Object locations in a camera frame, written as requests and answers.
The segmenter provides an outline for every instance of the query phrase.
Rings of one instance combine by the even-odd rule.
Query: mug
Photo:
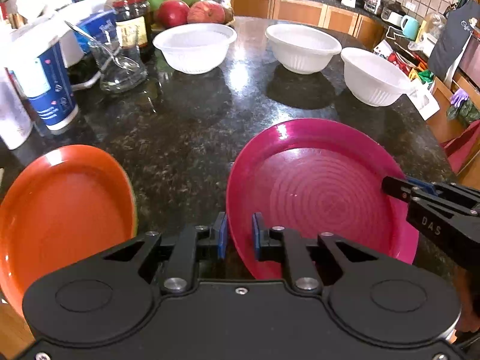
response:
[[[409,39],[415,40],[419,32],[420,23],[412,16],[405,15],[400,22],[402,33]]]

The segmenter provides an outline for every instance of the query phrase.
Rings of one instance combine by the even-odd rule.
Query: plate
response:
[[[272,126],[242,149],[230,173],[226,211],[237,251],[256,279],[281,278],[276,262],[254,257],[251,216],[303,237],[332,232],[412,263],[418,232],[407,204],[382,193],[385,176],[405,178],[379,144],[354,128],[325,119]]]
[[[136,233],[128,176],[108,153],[70,145],[33,161],[0,206],[0,286],[22,313],[38,278]]]

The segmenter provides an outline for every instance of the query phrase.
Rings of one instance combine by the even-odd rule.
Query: white bowl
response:
[[[342,51],[333,36],[300,24],[274,24],[265,31],[273,55],[289,71],[311,74],[328,65]]]
[[[223,24],[194,23],[159,33],[153,39],[153,46],[162,51],[175,70],[201,74],[223,62],[235,39],[235,30]]]
[[[413,91],[409,78],[399,68],[370,51],[346,47],[341,57],[345,84],[365,104],[384,107]]]

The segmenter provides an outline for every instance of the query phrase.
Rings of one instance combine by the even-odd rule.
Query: spoon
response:
[[[80,27],[77,27],[68,21],[64,20],[65,24],[69,26],[72,30],[75,32],[79,33],[80,35],[84,36],[91,42],[95,43],[97,46],[101,47],[113,60],[114,64],[116,64],[119,68],[121,69],[127,69],[129,71],[136,71],[137,69],[140,68],[140,65],[136,63],[133,59],[127,58],[125,56],[116,56],[113,54],[113,52],[105,46],[102,42],[99,42],[97,39],[95,39],[92,35],[90,35],[88,32],[85,32],[82,30]]]

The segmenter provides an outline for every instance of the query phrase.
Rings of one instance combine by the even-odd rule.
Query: black apron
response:
[[[442,81],[473,31],[469,23],[472,17],[480,17],[480,4],[473,0],[448,14],[447,24],[428,60],[428,69]]]

